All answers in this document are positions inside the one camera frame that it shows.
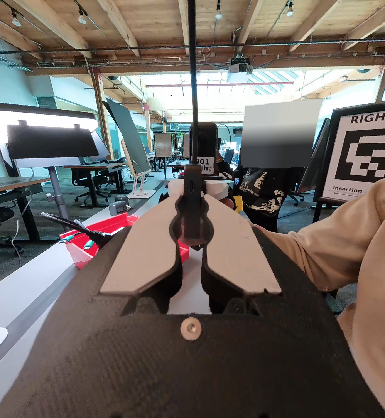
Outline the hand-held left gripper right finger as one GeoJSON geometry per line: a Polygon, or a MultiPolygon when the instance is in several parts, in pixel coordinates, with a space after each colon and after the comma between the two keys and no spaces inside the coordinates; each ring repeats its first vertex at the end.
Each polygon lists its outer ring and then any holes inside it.
{"type": "Polygon", "coordinates": [[[264,292],[280,294],[280,285],[251,225],[237,212],[205,195],[213,235],[203,250],[202,286],[211,298],[264,292]]]}

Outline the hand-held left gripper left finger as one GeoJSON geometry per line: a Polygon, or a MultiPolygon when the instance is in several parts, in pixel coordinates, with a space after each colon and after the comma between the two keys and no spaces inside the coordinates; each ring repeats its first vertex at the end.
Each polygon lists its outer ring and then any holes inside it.
{"type": "Polygon", "coordinates": [[[140,296],[153,290],[173,297],[180,290],[181,197],[168,197],[134,222],[106,275],[102,294],[140,296]]]}

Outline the black hdmi adapter with cable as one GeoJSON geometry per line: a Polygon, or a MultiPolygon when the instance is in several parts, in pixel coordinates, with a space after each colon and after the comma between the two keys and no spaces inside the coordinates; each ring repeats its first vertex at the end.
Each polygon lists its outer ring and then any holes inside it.
{"type": "Polygon", "coordinates": [[[196,67],[196,10],[195,1],[188,0],[188,27],[190,78],[192,91],[192,131],[190,133],[190,163],[185,166],[184,175],[184,238],[191,246],[200,245],[200,206],[201,206],[201,165],[197,164],[198,156],[198,96],[197,96],[197,67],[196,67]]]}
{"type": "Polygon", "coordinates": [[[72,220],[69,220],[69,219],[66,219],[66,218],[63,218],[63,217],[60,217],[60,216],[57,216],[57,215],[49,214],[49,213],[46,213],[46,212],[42,212],[40,215],[42,217],[56,223],[56,224],[59,224],[59,225],[63,226],[63,227],[69,227],[71,229],[74,229],[74,230],[76,230],[80,233],[83,233],[83,234],[87,235],[87,237],[89,237],[92,241],[94,241],[96,243],[98,248],[102,248],[113,237],[113,235],[111,233],[104,233],[104,232],[101,232],[101,231],[88,229],[78,219],[72,221],[72,220]]]}

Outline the red plastic bin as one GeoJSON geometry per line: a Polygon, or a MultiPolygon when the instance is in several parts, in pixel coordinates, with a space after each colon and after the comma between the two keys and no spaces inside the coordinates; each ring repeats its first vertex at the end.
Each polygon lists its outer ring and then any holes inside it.
{"type": "MultiPolygon", "coordinates": [[[[123,227],[132,226],[137,219],[139,219],[139,216],[123,213],[117,216],[111,216],[99,222],[90,222],[87,225],[87,228],[105,233],[114,233],[115,231],[121,230],[123,227]]],[[[70,253],[71,258],[78,269],[84,267],[99,250],[96,243],[92,243],[90,248],[85,249],[85,245],[89,242],[90,238],[86,234],[76,230],[63,233],[60,237],[60,242],[65,244],[66,249],[70,253]]]]}

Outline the person's right forearm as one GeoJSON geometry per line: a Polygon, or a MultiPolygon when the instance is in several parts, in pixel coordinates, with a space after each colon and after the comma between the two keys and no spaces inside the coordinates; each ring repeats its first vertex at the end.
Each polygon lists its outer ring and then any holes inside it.
{"type": "Polygon", "coordinates": [[[372,295],[385,296],[385,179],[297,233],[258,228],[319,290],[359,282],[372,295]]]}

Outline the white board stand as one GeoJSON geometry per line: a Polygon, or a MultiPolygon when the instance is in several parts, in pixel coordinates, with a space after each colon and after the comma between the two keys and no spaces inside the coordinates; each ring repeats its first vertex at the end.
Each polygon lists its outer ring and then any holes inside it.
{"type": "Polygon", "coordinates": [[[128,199],[148,199],[156,193],[156,190],[144,190],[144,180],[149,173],[148,170],[134,176],[132,191],[127,195],[128,199]],[[139,179],[141,179],[140,188],[137,189],[139,179]]]}

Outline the wood-framed black board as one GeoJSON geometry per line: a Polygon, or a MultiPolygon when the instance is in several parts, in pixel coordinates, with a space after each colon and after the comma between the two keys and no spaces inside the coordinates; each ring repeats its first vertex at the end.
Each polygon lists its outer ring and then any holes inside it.
{"type": "Polygon", "coordinates": [[[121,145],[126,164],[133,177],[143,176],[151,172],[151,166],[147,158],[142,140],[140,138],[121,139],[121,145]]]}

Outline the large dark leaning panel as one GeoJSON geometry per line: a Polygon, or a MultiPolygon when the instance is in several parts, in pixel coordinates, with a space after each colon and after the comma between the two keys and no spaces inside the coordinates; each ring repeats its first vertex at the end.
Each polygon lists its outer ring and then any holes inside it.
{"type": "Polygon", "coordinates": [[[114,122],[122,134],[122,137],[125,140],[131,138],[140,138],[135,123],[133,122],[131,113],[126,107],[109,99],[103,101],[102,103],[106,107],[109,114],[112,116],[114,122]]]}

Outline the ceiling projector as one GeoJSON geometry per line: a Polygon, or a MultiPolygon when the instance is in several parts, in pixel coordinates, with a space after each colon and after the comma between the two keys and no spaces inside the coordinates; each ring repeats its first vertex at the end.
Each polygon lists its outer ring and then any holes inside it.
{"type": "Polygon", "coordinates": [[[252,73],[253,66],[250,59],[246,56],[236,57],[230,62],[226,82],[230,84],[247,83],[252,73]]]}

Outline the wooden desk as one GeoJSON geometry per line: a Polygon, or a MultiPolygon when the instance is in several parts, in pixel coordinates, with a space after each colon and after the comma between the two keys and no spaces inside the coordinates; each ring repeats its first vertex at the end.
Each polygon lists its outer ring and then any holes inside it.
{"type": "MultiPolygon", "coordinates": [[[[122,170],[127,167],[125,163],[88,163],[84,165],[65,165],[65,169],[72,169],[72,168],[80,168],[83,169],[89,169],[91,170],[92,175],[105,175],[108,178],[111,177],[112,180],[115,180],[114,183],[116,184],[116,194],[121,194],[123,192],[126,192],[126,189],[123,184],[122,179],[122,170]]],[[[98,196],[98,203],[99,204],[105,204],[105,199],[98,196]]]]}
{"type": "Polygon", "coordinates": [[[17,241],[37,242],[47,241],[47,238],[41,238],[34,220],[33,213],[29,206],[28,196],[43,192],[42,184],[50,182],[49,178],[38,176],[7,176],[0,177],[0,204],[10,201],[16,201],[22,213],[23,223],[29,236],[28,239],[16,238],[17,241]]]}

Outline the grey light stand pole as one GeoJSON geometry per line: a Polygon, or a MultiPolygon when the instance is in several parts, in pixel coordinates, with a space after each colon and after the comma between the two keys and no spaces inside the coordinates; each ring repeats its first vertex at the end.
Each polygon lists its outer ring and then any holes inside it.
{"type": "Polygon", "coordinates": [[[59,211],[60,217],[69,220],[68,212],[65,205],[64,196],[62,194],[56,168],[54,166],[48,166],[49,177],[53,188],[53,194],[47,194],[48,201],[54,201],[59,211]]]}

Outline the black framed board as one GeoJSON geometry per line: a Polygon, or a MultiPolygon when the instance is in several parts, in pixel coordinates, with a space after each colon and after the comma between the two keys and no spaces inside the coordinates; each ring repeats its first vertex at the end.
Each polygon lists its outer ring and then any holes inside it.
{"type": "Polygon", "coordinates": [[[328,136],[330,131],[330,118],[325,118],[321,130],[316,138],[312,156],[308,167],[305,169],[304,175],[299,183],[297,189],[298,194],[303,194],[315,190],[321,172],[321,165],[323,162],[328,136]]]}

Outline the black rectangular board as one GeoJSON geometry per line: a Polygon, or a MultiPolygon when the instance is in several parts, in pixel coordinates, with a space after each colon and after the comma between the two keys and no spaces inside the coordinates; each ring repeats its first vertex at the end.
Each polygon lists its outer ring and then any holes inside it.
{"type": "Polygon", "coordinates": [[[96,144],[89,129],[29,126],[25,121],[7,125],[8,154],[13,159],[95,156],[96,144]]]}

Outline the black framed marker sign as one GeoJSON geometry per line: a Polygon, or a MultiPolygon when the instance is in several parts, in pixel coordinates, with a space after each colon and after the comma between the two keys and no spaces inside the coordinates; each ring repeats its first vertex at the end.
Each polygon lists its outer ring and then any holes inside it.
{"type": "Polygon", "coordinates": [[[385,101],[334,109],[314,201],[341,205],[385,178],[385,101]]]}

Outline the person's beige jacket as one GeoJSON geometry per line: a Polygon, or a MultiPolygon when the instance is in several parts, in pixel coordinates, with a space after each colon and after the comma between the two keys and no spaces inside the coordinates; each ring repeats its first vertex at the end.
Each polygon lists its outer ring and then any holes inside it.
{"type": "Polygon", "coordinates": [[[385,409],[385,289],[358,284],[356,302],[338,322],[357,367],[385,409]]]}

